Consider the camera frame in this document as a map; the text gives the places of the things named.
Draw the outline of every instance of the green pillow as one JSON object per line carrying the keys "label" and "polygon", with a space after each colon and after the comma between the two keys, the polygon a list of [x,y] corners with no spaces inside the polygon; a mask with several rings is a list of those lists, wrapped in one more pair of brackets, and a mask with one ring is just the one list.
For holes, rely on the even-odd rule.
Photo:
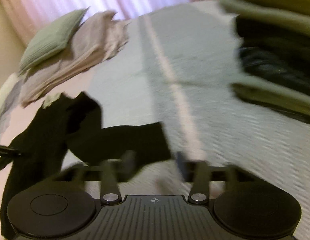
{"label": "green pillow", "polygon": [[88,8],[72,11],[38,31],[21,58],[19,74],[24,74],[28,69],[65,49],[87,10]]}

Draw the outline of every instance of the wall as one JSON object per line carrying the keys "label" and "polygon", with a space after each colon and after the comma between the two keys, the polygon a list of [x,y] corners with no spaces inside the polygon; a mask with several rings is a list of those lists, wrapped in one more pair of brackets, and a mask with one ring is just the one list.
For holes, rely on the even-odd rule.
{"label": "wall", "polygon": [[12,28],[0,2],[0,87],[13,72],[18,71],[18,64],[25,46]]}

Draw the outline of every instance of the bed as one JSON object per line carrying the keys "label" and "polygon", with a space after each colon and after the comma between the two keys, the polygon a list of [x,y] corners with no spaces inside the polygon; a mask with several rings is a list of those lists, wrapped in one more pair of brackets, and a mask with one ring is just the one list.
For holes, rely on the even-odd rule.
{"label": "bed", "polygon": [[[49,94],[80,91],[103,107],[104,127],[162,121],[173,152],[212,165],[238,164],[293,195],[302,206],[295,231],[310,239],[310,125],[234,97],[229,79],[239,71],[234,15],[216,1],[182,4],[141,16],[128,26],[130,40],[105,61]],[[25,109],[10,93],[0,115],[0,144],[30,123],[44,98]],[[63,167],[77,160],[71,152]],[[0,201],[11,164],[0,171]],[[187,194],[172,161],[145,167],[120,185],[125,194]],[[98,197],[96,184],[87,191]]]}

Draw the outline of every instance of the circular cover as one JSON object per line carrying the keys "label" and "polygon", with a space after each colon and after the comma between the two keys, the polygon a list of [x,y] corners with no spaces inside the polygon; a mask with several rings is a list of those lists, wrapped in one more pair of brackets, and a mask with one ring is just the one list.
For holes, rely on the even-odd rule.
{"label": "circular cover", "polygon": [[220,195],[214,213],[224,226],[243,237],[274,239],[295,230],[301,207],[281,189],[251,184]]}
{"label": "circular cover", "polygon": [[57,181],[29,188],[8,204],[11,224],[32,237],[59,237],[86,225],[95,214],[95,201],[69,182]]}

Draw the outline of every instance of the metal screw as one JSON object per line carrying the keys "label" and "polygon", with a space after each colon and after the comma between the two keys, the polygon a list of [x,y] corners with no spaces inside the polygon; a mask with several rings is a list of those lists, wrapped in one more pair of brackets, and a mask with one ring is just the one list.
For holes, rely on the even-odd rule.
{"label": "metal screw", "polygon": [[116,201],[119,198],[119,196],[115,193],[107,193],[103,196],[103,199],[108,202]]}
{"label": "metal screw", "polygon": [[191,199],[194,201],[204,201],[206,199],[206,196],[202,193],[195,193],[191,195]]}

